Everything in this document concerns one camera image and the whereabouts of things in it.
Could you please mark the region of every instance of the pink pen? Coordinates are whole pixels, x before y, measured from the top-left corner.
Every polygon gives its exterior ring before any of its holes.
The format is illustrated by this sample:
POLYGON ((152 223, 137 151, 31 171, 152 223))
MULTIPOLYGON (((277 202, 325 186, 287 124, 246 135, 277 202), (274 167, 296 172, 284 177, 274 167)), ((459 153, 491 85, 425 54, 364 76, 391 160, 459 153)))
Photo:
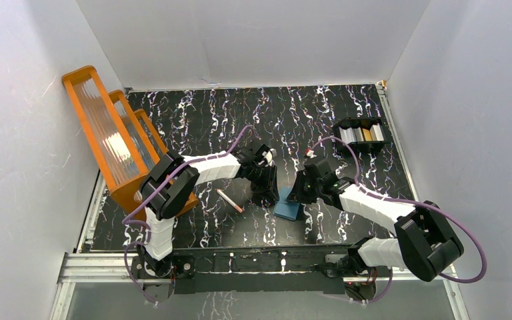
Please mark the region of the pink pen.
POLYGON ((230 205, 232 205, 239 213, 242 213, 244 211, 242 208, 240 208, 234 201, 232 201, 231 198, 229 198, 223 190, 217 189, 217 193, 230 205))

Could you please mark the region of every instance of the black marble surface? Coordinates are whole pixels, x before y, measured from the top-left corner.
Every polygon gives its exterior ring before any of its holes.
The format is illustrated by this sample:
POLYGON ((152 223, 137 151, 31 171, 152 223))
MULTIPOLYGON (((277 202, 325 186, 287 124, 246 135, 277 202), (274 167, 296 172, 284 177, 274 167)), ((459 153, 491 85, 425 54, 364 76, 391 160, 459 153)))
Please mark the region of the black marble surface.
MULTIPOLYGON (((374 85, 155 91, 131 93, 128 100, 132 108, 146 111, 168 148, 182 155, 226 150, 245 125, 254 125, 260 138, 278 150, 279 188, 293 184, 304 152, 320 138, 332 135, 331 128, 338 120, 384 117, 374 85)), ((333 151, 330 142, 318 150, 332 168, 354 176, 352 159, 333 151)), ((412 199, 393 143, 377 155, 358 156, 361 182, 368 188, 412 199)), ((321 200, 305 206, 297 221, 275 217, 273 207, 250 200, 249 182, 244 179, 200 185, 195 194, 200 204, 176 220, 176 248, 354 243, 368 235, 388 237, 386 230, 371 221, 328 207, 321 200), (226 204, 217 188, 244 212, 226 204)), ((121 225, 125 213, 108 194, 103 200, 91 250, 120 251, 131 239, 142 239, 138 230, 121 225)))

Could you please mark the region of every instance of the blue sponge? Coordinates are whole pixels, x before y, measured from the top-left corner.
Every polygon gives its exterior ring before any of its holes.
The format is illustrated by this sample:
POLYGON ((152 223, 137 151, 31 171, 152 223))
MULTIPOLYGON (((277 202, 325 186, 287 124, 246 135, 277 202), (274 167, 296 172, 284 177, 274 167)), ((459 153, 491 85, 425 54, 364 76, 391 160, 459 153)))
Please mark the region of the blue sponge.
POLYGON ((295 221, 297 220, 300 203, 287 201, 287 196, 290 192, 291 189, 288 187, 283 187, 279 190, 279 201, 275 205, 274 215, 276 217, 295 221))

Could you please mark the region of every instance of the white wall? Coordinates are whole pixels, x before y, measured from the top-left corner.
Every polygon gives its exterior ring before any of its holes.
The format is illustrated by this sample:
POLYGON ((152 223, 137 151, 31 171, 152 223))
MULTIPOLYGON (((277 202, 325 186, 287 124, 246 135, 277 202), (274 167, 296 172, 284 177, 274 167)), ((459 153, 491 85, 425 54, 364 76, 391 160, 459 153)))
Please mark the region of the white wall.
POLYGON ((429 0, 77 0, 125 87, 387 79, 429 0))
MULTIPOLYGON (((471 319, 512 319, 512 1, 432 0, 388 88, 421 198, 486 249, 484 280, 461 286, 471 319)), ((468 249, 463 277, 480 268, 468 249)))
POLYGON ((97 164, 61 84, 121 87, 74 0, 0 1, 0 319, 47 319, 97 164))

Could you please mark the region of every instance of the orange frame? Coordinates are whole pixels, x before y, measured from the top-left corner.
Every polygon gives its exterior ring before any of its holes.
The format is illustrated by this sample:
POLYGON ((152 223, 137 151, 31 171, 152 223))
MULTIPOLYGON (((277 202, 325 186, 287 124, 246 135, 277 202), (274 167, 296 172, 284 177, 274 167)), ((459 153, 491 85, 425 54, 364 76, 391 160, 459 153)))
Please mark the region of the orange frame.
MULTIPOLYGON (((97 74, 97 71, 93 66, 85 66, 83 68, 80 68, 78 70, 75 70, 73 72, 67 73, 62 77, 62 82, 67 90, 67 94, 75 108, 75 112, 79 118, 79 121, 81 122, 81 126, 83 129, 83 132, 89 142, 89 146, 91 147, 91 150, 93 152, 93 155, 95 156, 95 159, 97 160, 97 164, 99 166, 99 169, 101 170, 101 173, 103 174, 103 178, 105 179, 105 182, 107 184, 107 187, 109 188, 109 192, 111 194, 111 197, 126 210, 126 212, 130 213, 136 209, 136 207, 139 205, 138 202, 134 200, 134 194, 138 191, 140 184, 148 174, 148 168, 146 168, 146 164, 144 164, 144 161, 142 160, 142 157, 140 156, 140 153, 134 146, 134 143, 132 142, 132 139, 130 137, 130 134, 127 132, 125 125, 123 123, 123 120, 119 116, 114 104, 118 101, 120 101, 123 104, 123 107, 125 108, 125 111, 127 113, 128 118, 130 118, 130 121, 135 126, 141 140, 143 141, 146 149, 148 150, 148 153, 152 157, 152 160, 154 160, 154 163, 157 163, 159 161, 159 156, 154 150, 154 147, 150 143, 150 140, 146 136, 146 132, 144 132, 142 126, 140 125, 137 115, 139 115, 142 120, 146 123, 146 126, 148 130, 151 131, 152 136, 154 137, 154 140, 160 147, 160 150, 162 152, 167 152, 166 146, 163 144, 162 140, 160 139, 158 132, 154 130, 154 126, 146 116, 144 110, 133 112, 132 108, 130 107, 128 101, 126 100, 124 94, 120 90, 113 91, 111 93, 107 93, 107 90, 105 89, 105 86, 101 82, 101 79, 99 78, 99 75, 97 74), (107 160, 103 156, 103 153, 101 152, 101 148, 99 146, 99 142, 96 140, 93 130, 91 128, 91 125, 89 124, 89 121, 85 115, 85 112, 83 110, 83 107, 81 106, 81 102, 79 101, 79 98, 77 97, 77 94, 75 92, 74 86, 77 84, 80 84, 82 82, 88 81, 92 79, 95 85, 97 86, 97 90, 99 91, 99 94, 101 95, 101 98, 107 108, 107 111, 109 115, 111 116, 111 119, 113 120, 115 126, 117 127, 117 130, 119 131, 123 141, 125 142, 132 159, 136 162, 136 166, 139 170, 139 174, 135 177, 132 177, 122 183, 117 183, 112 175, 112 172, 109 168, 109 165, 107 164, 107 160)), ((182 214, 183 212, 190 210, 194 206, 198 204, 199 200, 194 196, 194 194, 190 194, 189 199, 187 200, 184 208, 180 211, 179 214, 182 214)), ((139 212, 136 215, 136 219, 140 219, 145 221, 146 220, 146 214, 144 210, 139 212)))

